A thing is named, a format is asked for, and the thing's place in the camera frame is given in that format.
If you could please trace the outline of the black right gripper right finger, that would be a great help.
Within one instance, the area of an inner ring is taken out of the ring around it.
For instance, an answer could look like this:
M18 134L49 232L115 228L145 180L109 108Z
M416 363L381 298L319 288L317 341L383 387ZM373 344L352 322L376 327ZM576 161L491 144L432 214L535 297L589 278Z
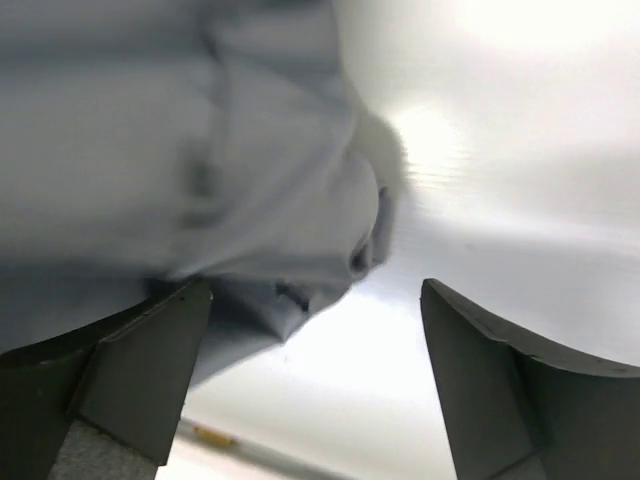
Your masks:
M458 478L638 478L638 367L551 341L435 279L420 303Z

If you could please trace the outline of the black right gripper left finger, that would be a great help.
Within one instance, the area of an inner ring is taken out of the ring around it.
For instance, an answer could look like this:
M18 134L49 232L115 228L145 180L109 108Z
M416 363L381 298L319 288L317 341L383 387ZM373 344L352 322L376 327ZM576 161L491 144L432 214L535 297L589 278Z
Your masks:
M212 296L191 280L1 356L4 479L153 479L167 463Z

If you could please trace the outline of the grey pillowcase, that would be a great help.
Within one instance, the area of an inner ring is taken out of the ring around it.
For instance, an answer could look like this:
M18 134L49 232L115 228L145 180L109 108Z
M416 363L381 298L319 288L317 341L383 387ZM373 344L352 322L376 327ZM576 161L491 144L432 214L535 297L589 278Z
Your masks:
M388 257L330 1L1 5L1 348L200 277L249 319L195 380L286 340Z

